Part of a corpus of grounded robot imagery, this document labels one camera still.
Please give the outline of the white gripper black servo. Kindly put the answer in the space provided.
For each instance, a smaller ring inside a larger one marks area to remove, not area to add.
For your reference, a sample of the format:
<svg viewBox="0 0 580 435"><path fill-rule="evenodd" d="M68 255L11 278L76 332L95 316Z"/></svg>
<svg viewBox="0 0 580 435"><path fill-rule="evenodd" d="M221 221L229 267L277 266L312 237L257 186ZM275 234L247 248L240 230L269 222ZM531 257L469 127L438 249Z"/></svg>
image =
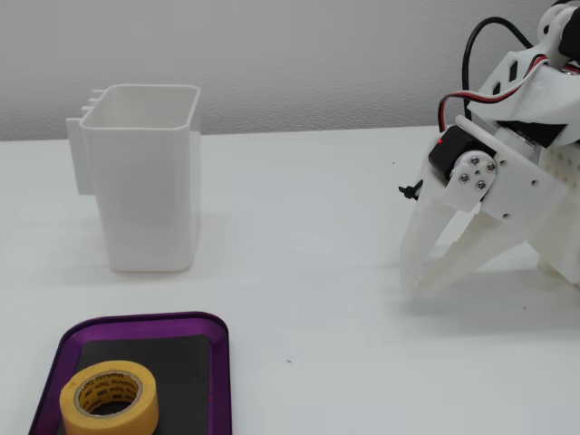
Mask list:
<svg viewBox="0 0 580 435"><path fill-rule="evenodd" d="M490 134L463 116L442 133L422 163L417 205L401 242L404 288L439 290L501 254L500 221L542 224L568 188L541 169L534 154L513 131ZM424 273L423 262L454 215L476 206L483 212Z"/></svg>

